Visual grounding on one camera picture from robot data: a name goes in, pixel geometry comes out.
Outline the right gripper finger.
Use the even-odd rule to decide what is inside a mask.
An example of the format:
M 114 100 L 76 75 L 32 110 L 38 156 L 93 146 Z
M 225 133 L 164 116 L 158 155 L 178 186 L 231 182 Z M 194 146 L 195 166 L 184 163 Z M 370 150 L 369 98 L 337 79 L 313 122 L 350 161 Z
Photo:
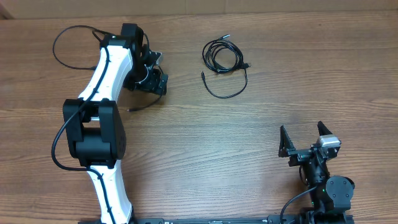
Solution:
M 317 123 L 317 128 L 320 136 L 332 135 L 332 132 L 323 124 L 322 121 Z
M 280 127 L 279 157 L 288 157 L 290 151 L 294 151 L 294 144 L 289 137 L 284 125 Z

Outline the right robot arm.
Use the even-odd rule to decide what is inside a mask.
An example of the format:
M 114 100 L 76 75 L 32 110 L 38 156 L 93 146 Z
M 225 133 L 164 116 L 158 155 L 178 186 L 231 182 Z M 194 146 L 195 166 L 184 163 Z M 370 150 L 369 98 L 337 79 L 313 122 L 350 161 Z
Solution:
M 289 166 L 299 167 L 300 180 L 308 189 L 291 198 L 279 215 L 279 223 L 353 223 L 347 215 L 354 195 L 354 182 L 344 176 L 330 175 L 326 162 L 336 158 L 340 139 L 322 121 L 317 123 L 319 137 L 308 149 L 296 149 L 284 125 L 280 127 L 279 157 L 289 158 Z M 287 207 L 308 194 L 311 207 L 302 208 L 298 215 L 285 216 Z

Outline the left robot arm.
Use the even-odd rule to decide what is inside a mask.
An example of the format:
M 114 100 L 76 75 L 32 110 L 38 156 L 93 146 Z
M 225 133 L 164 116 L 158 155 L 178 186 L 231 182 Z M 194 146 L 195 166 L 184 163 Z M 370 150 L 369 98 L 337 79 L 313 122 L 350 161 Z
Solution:
M 126 151 L 126 132 L 118 109 L 122 89 L 167 93 L 168 75 L 160 67 L 162 53 L 150 49 L 147 34 L 137 25 L 124 23 L 119 35 L 91 28 L 99 42 L 100 58 L 91 67 L 93 76 L 76 99 L 63 104 L 64 124 L 52 143 L 55 155 L 60 136 L 67 135 L 70 155 L 78 159 L 77 172 L 87 172 L 93 181 L 101 208 L 98 223 L 136 223 L 121 170 Z

